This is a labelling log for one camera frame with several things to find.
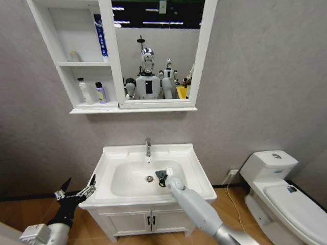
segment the sink basin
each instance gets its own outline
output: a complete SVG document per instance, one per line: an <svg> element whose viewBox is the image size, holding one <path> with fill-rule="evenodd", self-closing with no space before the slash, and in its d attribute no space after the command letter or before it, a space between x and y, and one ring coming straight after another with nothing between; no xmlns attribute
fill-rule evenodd
<svg viewBox="0 0 327 245"><path fill-rule="evenodd" d="M186 184L183 169L177 161L158 160L150 163L133 161L124 162L116 168L111 182L111 192L122 197L169 194L170 191L167 188L159 186L159 180L155 175L156 171L166 170L166 168L172 168L174 175ZM152 176L153 181L147 182L147 176Z"/></svg>
<svg viewBox="0 0 327 245"><path fill-rule="evenodd" d="M155 172L173 169L189 188L204 199L217 198L192 144L162 144L151 146L151 157L146 156L145 145L107 146L94 171L97 190L81 208L176 203L166 187L159 186ZM147 176L153 181L147 182Z"/></svg>

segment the toilet tank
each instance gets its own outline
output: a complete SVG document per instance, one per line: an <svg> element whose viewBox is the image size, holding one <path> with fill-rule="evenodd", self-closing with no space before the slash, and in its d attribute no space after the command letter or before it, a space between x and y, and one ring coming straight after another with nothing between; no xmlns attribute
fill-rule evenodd
<svg viewBox="0 0 327 245"><path fill-rule="evenodd" d="M246 182L266 182L284 179L298 163L284 151L265 151L253 153L241 168Z"/></svg>

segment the faucet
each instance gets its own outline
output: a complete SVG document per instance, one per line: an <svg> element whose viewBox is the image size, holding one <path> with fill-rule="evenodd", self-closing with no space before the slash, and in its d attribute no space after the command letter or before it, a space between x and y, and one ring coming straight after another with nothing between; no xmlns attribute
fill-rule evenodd
<svg viewBox="0 0 327 245"><path fill-rule="evenodd" d="M147 157L151 157L151 139L149 137L145 139L145 146L147 147Z"/></svg>

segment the cabinet door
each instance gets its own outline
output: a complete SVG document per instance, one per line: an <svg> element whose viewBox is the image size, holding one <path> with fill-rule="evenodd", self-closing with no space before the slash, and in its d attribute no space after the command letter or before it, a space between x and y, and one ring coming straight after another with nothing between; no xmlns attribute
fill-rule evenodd
<svg viewBox="0 0 327 245"><path fill-rule="evenodd" d="M189 230L193 223L182 210L151 211L152 232Z"/></svg>
<svg viewBox="0 0 327 245"><path fill-rule="evenodd" d="M126 212L106 214L103 218L112 223L114 236L151 232L151 212Z"/></svg>

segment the power cord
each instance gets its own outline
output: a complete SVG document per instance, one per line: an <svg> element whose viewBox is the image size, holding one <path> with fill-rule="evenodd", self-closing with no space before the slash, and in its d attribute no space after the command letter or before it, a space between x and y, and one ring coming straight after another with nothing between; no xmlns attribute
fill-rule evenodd
<svg viewBox="0 0 327 245"><path fill-rule="evenodd" d="M227 177L225 178L225 180L223 181L223 184L224 184L224 183L226 182L226 180L231 176L231 179L230 179L230 181L229 181L228 184L227 184L227 195L229 196L229 199L231 200L231 202L234 204L234 207L235 207L235 209L236 209L236 212L237 212L237 215L238 215L238 218L239 218L239 222L240 222L240 225L241 225L243 231L244 231L245 233L247 233L247 232L245 231L245 228L244 228L243 224L242 224L242 221L241 221L241 215L240 215L240 212L239 212L239 210L238 210L238 208L237 208L237 206L236 206L236 203L234 202L233 198L231 198L231 195L229 194L229 185L230 185L230 183L232 182L232 180L234 179L235 175L236 175L238 172L239 172L239 171L237 171L236 173L230 173L230 174L228 174Z"/></svg>

